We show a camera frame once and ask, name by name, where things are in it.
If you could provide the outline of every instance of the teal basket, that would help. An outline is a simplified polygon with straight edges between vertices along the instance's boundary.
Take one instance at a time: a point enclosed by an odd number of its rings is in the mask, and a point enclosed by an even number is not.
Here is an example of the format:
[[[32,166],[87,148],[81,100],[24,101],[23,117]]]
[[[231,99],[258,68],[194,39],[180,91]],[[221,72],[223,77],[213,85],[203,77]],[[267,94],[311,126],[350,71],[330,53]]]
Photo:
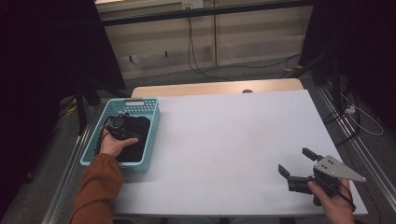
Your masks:
[[[156,98],[143,99],[112,99],[106,104],[102,116],[96,124],[95,130],[85,148],[81,158],[82,165],[89,165],[95,157],[95,148],[99,140],[100,127],[103,126],[108,116],[117,116],[119,113],[128,113],[134,117],[146,117],[150,120],[148,138],[143,151],[141,161],[119,162],[120,169],[123,172],[146,173],[149,170],[152,149],[154,148],[155,136],[157,134],[158,123],[160,121],[160,108]]]

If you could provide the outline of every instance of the person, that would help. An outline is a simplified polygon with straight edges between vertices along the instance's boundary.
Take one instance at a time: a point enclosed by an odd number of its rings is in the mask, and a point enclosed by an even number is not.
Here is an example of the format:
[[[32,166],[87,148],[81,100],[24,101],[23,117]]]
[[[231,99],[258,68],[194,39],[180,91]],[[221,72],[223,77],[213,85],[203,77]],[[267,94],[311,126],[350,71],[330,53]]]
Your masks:
[[[103,141],[99,154],[85,170],[82,184],[75,196],[74,210],[70,217],[71,224],[113,223],[111,216],[111,201],[117,198],[122,186],[122,174],[116,157],[131,144],[137,143],[137,138],[117,140],[107,129],[103,131]],[[339,189],[349,199],[349,181],[342,179],[345,186]],[[320,199],[325,216],[332,224],[355,223],[352,207],[340,196],[327,196],[323,188],[310,181],[308,187]]]

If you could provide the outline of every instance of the hand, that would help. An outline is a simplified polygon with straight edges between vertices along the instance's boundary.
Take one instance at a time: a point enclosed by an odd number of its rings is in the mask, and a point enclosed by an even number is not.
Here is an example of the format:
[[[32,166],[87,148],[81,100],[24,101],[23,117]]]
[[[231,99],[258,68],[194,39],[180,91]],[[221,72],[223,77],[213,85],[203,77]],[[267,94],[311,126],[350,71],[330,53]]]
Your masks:
[[[341,184],[349,189],[349,180],[341,179]],[[323,188],[313,181],[308,182],[308,187],[320,199],[324,213],[332,224],[355,223],[352,216],[352,207],[343,198],[338,195],[329,198]],[[350,199],[351,195],[347,189],[340,185],[339,191]]]
[[[139,141],[137,138],[129,138],[122,141],[117,140],[106,128],[103,129],[102,139],[99,153],[106,153],[114,158],[118,157],[125,147]]]

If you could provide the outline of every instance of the sleeve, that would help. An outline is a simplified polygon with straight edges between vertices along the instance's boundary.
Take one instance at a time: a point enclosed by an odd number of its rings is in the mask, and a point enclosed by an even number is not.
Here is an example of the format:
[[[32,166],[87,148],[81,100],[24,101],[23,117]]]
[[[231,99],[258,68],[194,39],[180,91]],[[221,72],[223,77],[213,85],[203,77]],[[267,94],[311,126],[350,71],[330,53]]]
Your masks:
[[[110,202],[117,197],[121,186],[117,161],[104,153],[97,155],[83,174],[69,223],[113,223]]]

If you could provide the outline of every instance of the table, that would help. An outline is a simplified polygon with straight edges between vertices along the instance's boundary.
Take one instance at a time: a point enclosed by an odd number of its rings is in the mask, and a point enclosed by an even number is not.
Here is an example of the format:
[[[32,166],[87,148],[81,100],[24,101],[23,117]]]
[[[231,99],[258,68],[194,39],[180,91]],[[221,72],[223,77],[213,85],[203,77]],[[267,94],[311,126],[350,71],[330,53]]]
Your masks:
[[[286,91],[286,84],[293,91]],[[161,96],[162,119],[150,169],[144,175],[125,175],[113,205],[116,215],[322,214],[322,209],[312,204],[312,196],[289,192],[286,180],[277,173],[280,163],[292,175],[312,175],[313,163],[301,153],[302,147],[341,160],[298,80],[172,85],[152,87],[152,92],[150,89],[142,87],[133,93],[133,97]],[[245,89],[256,93],[236,94]],[[226,94],[208,94],[216,90]],[[230,120],[234,127],[240,127],[238,131],[227,126]],[[351,191],[358,206],[355,214],[367,214],[353,183]]]

